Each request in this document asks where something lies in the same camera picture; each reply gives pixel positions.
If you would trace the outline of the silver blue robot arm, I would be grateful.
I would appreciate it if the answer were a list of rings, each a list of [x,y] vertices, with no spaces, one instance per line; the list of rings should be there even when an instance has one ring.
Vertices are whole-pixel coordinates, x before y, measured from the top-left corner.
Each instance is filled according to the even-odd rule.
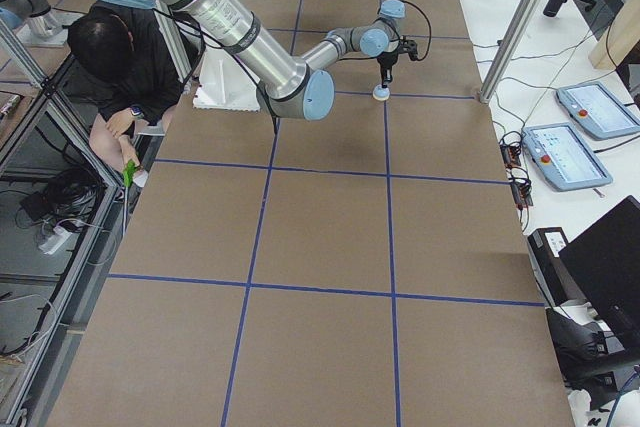
[[[336,28],[321,42],[302,55],[302,59],[315,70],[324,69],[351,52],[360,52],[377,60],[381,83],[373,90],[379,101],[390,97],[389,85],[393,81],[392,69],[401,54],[415,57],[416,44],[401,34],[406,14],[400,0],[382,2],[372,24],[351,28]]]
[[[101,0],[151,9],[156,0]],[[160,0],[193,17],[231,56],[259,80],[256,97],[272,116],[320,120],[335,96],[331,75],[291,56],[239,0]]]

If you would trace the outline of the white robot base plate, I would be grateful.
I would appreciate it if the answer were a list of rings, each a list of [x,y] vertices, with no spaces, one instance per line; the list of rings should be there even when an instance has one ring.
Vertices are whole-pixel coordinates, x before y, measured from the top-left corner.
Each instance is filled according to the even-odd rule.
[[[193,104],[197,109],[257,112],[258,77],[224,50],[207,48]]]

